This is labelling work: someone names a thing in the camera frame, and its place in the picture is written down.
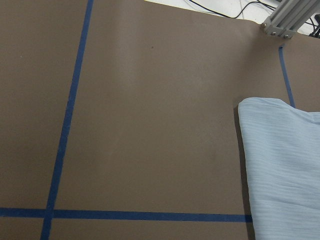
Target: metal bracket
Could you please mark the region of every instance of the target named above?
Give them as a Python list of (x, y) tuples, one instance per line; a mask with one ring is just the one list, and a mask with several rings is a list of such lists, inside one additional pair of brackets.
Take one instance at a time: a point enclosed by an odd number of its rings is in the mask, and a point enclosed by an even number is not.
[(268, 35), (291, 39), (319, 8), (320, 0), (283, 0), (261, 26)]

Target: white floor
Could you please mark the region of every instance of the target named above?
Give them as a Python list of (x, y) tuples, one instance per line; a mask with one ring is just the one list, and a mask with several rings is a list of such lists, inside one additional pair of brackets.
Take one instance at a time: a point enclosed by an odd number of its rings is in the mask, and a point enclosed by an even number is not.
[[(197, 12), (203, 12), (212, 14), (209, 11), (195, 5), (194, 3), (188, 0), (147, 0), (149, 2), (169, 5), (173, 7), (178, 7), (182, 9), (188, 9)], [(216, 12), (225, 14), (230, 17), (237, 16), (240, 11), (246, 6), (247, 3), (252, 2), (252, 0), (194, 0), (200, 5), (214, 10)], [(279, 2), (276, 0), (263, 0), (263, 3), (269, 4), (271, 6), (277, 7)], [(261, 24), (272, 11), (261, 4), (251, 4), (249, 5), (243, 13), (238, 17), (238, 19), (246, 19), (254, 21), (258, 24)], [(318, 25), (317, 21), (312, 18), (315, 25)], [(304, 24), (299, 30), (298, 33), (309, 35), (313, 32), (313, 26)]]

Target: folded cloth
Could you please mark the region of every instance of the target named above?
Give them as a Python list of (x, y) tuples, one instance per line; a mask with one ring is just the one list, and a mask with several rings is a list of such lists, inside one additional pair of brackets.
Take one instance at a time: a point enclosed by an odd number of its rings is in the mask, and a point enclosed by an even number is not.
[(320, 240), (320, 112), (251, 97), (238, 107), (256, 240)]

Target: light blue cloth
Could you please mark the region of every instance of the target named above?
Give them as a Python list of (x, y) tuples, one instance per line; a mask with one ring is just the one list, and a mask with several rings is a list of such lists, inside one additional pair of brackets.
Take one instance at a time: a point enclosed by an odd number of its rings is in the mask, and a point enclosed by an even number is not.
[(238, 107), (256, 240), (320, 240), (320, 112), (251, 97)]

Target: blue tape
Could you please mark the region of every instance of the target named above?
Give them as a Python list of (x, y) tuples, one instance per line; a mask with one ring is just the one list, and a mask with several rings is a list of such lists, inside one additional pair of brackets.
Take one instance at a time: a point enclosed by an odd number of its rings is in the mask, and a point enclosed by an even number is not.
[[(43, 218), (44, 215), (45, 209), (0, 208), (1, 217)], [(53, 218), (252, 223), (251, 215), (141, 211), (91, 211), (56, 209), (53, 211)]]
[(80, 37), (80, 43), (79, 43), (78, 52), (75, 60), (72, 82), (71, 82), (71, 87), (69, 92), (69, 98), (68, 98), (68, 102), (65, 109), (61, 136), (60, 136), (59, 146), (56, 154), (51, 186), (50, 186), (49, 196), (48, 196), (46, 209), (45, 209), (45, 215), (43, 219), (42, 232), (41, 232), (41, 238), (40, 238), (41, 240), (48, 240), (50, 235), (51, 222), (52, 222), (55, 202), (58, 194), (58, 188), (59, 188), (60, 177), (61, 177), (62, 168), (63, 168), (64, 157), (66, 154), (68, 135), (70, 131), (71, 120), (72, 120), (72, 115), (73, 115), (75, 101), (76, 101), (79, 77), (80, 77), (81, 66), (82, 66), (82, 61), (83, 61), (85, 47), (86, 47), (86, 40), (87, 40), (87, 35), (89, 30), (93, 3), (94, 3), (94, 0), (88, 0), (87, 6), (86, 6), (83, 27), (82, 27), (81, 37)]
[(0, 217), (43, 218), (45, 209), (4, 208), (0, 207)]
[(287, 68), (286, 68), (286, 64), (285, 64), (284, 46), (285, 45), (283, 44), (279, 47), (280, 64), (281, 64), (281, 68), (282, 68), (283, 78), (284, 78), (284, 82), (285, 82), (285, 86), (286, 86), (286, 91), (288, 93), (290, 105), (291, 105), (291, 107), (296, 108), (295, 100), (294, 100), (294, 96), (291, 91), (291, 86), (290, 86)]
[(189, 222), (235, 222), (251, 223), (251, 215), (141, 212), (141, 211), (91, 211), (55, 210), (57, 219), (105, 219), (105, 220), (147, 220), (147, 221), (189, 221)]

